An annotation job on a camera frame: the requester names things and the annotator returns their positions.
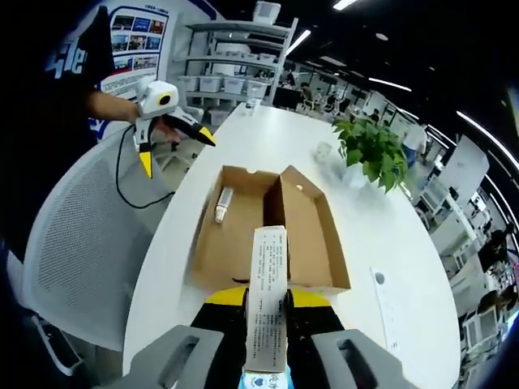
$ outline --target white shelf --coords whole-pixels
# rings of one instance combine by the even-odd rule
[[[266,63],[258,60],[251,61],[245,58],[233,58],[229,56],[218,56],[218,55],[196,55],[190,56],[184,59],[179,59],[178,61],[199,61],[199,62],[219,62],[219,63],[230,63],[234,65],[242,65],[242,66],[253,66],[260,67],[263,69],[276,70],[276,63]]]
[[[191,28],[194,32],[240,31],[251,32],[253,34],[271,36],[280,39],[285,39],[290,34],[290,28],[271,26],[270,24],[255,23],[245,20],[215,21],[208,23],[191,24],[187,27]]]
[[[252,45],[256,47],[263,47],[265,49],[283,50],[281,43],[274,43],[269,41],[262,41],[261,39],[247,39],[247,38],[216,38],[220,43],[241,43],[244,45]]]
[[[246,95],[237,95],[234,93],[225,92],[186,92],[186,97],[203,97],[207,99],[247,101]]]

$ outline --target office desk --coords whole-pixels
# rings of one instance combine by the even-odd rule
[[[297,113],[259,107],[254,117],[240,105],[216,133],[172,198],[135,287],[123,354],[133,356],[178,324],[189,324],[208,295],[189,278],[188,263],[204,205],[221,166],[282,172],[293,165],[327,196],[345,252],[352,289],[331,299],[347,328],[358,328],[385,347],[384,325],[371,267],[393,287],[400,358],[416,386],[448,388],[460,366],[456,308],[447,276],[427,231],[400,189],[348,189],[314,162],[319,142],[338,146],[329,124]]]

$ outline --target potted plant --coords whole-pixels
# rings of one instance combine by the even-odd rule
[[[395,134],[374,126],[368,119],[355,123],[338,120],[333,125],[346,166],[362,164],[367,179],[370,182],[378,179],[379,187],[384,186],[386,193],[404,180],[407,162]]]

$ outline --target small cardboard compartment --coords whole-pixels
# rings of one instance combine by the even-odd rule
[[[225,186],[234,188],[222,224],[215,207]],[[341,242],[324,193],[296,168],[282,174],[224,166],[205,210],[192,274],[213,290],[233,288],[251,277],[254,231],[284,225],[292,284],[339,292],[350,288]]]

